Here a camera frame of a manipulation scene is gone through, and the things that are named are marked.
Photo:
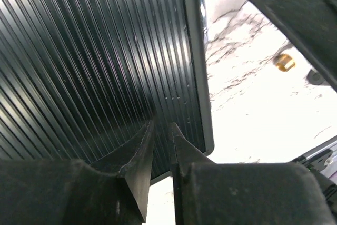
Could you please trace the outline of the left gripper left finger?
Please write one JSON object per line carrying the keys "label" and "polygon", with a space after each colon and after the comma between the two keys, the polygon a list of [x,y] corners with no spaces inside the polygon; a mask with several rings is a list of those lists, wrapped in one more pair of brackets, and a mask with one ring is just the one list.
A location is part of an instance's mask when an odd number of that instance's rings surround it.
{"label": "left gripper left finger", "polygon": [[142,224],[153,122],[102,159],[1,162],[1,224]]}

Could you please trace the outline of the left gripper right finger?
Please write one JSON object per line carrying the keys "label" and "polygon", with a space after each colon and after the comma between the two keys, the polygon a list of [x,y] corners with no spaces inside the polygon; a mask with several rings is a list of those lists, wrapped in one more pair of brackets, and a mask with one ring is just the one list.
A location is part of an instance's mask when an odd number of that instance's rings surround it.
{"label": "left gripper right finger", "polygon": [[336,185],[312,166],[217,164],[171,124],[177,224],[335,224]]}

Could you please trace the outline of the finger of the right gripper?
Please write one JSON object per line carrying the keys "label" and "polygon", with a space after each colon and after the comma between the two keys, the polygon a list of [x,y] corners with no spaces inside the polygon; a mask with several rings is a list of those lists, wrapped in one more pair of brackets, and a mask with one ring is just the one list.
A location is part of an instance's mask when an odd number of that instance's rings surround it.
{"label": "finger of the right gripper", "polygon": [[336,0],[249,0],[336,88]]}

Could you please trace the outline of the black poker chip case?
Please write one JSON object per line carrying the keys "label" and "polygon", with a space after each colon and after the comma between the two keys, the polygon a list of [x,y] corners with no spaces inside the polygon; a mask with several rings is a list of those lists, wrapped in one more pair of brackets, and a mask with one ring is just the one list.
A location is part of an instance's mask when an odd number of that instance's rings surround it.
{"label": "black poker chip case", "polygon": [[1,159],[92,164],[154,121],[214,150],[204,0],[1,0]]}

